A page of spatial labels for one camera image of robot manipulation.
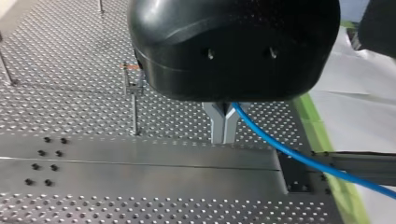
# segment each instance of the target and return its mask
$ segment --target perforated table surface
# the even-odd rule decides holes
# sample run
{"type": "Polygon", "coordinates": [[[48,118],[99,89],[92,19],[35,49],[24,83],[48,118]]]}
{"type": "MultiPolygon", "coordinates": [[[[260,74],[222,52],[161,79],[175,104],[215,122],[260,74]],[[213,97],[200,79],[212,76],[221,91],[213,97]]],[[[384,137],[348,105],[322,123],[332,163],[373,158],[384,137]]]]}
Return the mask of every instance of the perforated table surface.
{"type": "MultiPolygon", "coordinates": [[[[95,0],[28,5],[0,20],[0,52],[16,82],[0,86],[3,221],[342,222],[321,174],[310,173],[312,193],[287,193],[276,153],[242,122],[233,145],[212,146],[200,103],[147,84],[135,106],[124,96],[120,64],[136,64],[126,0],[104,0],[104,12],[95,0]]],[[[291,102],[248,112],[279,141],[311,150],[291,102]]]]}

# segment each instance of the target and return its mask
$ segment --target black robot housing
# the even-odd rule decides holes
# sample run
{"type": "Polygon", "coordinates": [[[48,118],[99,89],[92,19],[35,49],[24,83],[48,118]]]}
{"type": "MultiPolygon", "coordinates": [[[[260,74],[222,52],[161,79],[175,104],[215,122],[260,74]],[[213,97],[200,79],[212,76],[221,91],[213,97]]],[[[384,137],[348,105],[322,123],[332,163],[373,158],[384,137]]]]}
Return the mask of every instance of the black robot housing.
{"type": "Polygon", "coordinates": [[[318,81],[338,0],[131,0],[128,24],[148,84],[172,99],[287,100],[318,81]]]}

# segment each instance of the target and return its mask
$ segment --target metal pin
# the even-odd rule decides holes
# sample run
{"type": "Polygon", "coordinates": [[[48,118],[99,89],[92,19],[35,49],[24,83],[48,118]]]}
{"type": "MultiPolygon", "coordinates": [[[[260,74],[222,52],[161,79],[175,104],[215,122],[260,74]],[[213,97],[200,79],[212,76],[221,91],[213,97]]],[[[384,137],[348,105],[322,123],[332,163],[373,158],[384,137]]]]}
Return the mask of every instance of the metal pin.
{"type": "Polygon", "coordinates": [[[130,83],[129,83],[129,77],[128,77],[128,68],[127,68],[127,63],[124,62],[123,63],[123,93],[124,96],[126,97],[128,95],[128,90],[130,87],[130,83]]]}
{"type": "Polygon", "coordinates": [[[12,86],[14,84],[14,82],[12,81],[11,76],[9,75],[9,72],[8,72],[8,70],[6,68],[6,64],[4,63],[3,55],[1,54],[1,52],[0,52],[0,68],[4,72],[6,83],[8,85],[12,86]]]}
{"type": "Polygon", "coordinates": [[[136,106],[136,95],[134,95],[134,93],[132,94],[132,107],[133,107],[133,114],[132,114],[132,119],[134,120],[134,127],[133,127],[133,131],[134,131],[134,135],[138,135],[137,132],[137,106],[136,106]]]}
{"type": "Polygon", "coordinates": [[[99,12],[103,12],[103,1],[102,0],[98,0],[98,10],[99,10],[99,12]]]}

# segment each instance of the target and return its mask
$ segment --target bolt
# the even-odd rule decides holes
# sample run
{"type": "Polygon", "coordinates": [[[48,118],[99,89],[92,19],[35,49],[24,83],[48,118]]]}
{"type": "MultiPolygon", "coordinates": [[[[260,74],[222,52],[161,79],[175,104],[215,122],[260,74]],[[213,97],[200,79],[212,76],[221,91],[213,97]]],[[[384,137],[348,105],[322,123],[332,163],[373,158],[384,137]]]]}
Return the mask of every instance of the bolt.
{"type": "Polygon", "coordinates": [[[32,164],[32,168],[33,168],[34,170],[39,170],[41,167],[40,167],[37,163],[33,163],[33,164],[32,164]]]}
{"type": "Polygon", "coordinates": [[[25,184],[28,185],[28,186],[32,186],[34,183],[35,183],[35,181],[33,181],[33,180],[29,179],[29,178],[25,179],[25,184]]]}
{"type": "Polygon", "coordinates": [[[55,165],[55,164],[52,164],[52,165],[50,166],[50,169],[51,169],[52,171],[58,171],[58,170],[59,170],[59,167],[58,167],[57,165],[55,165]]]}
{"type": "Polygon", "coordinates": [[[46,152],[45,151],[43,151],[43,150],[38,150],[37,151],[38,152],[38,155],[40,155],[40,156],[46,156],[46,152]]]}
{"type": "Polygon", "coordinates": [[[44,180],[44,184],[45,184],[46,186],[50,187],[50,186],[52,186],[53,183],[52,183],[51,180],[46,179],[46,180],[44,180]]]}
{"type": "Polygon", "coordinates": [[[62,157],[64,155],[60,150],[56,151],[55,154],[57,157],[62,157]]]}
{"type": "Polygon", "coordinates": [[[330,189],[325,189],[324,192],[328,195],[332,194],[332,191],[330,189]]]}

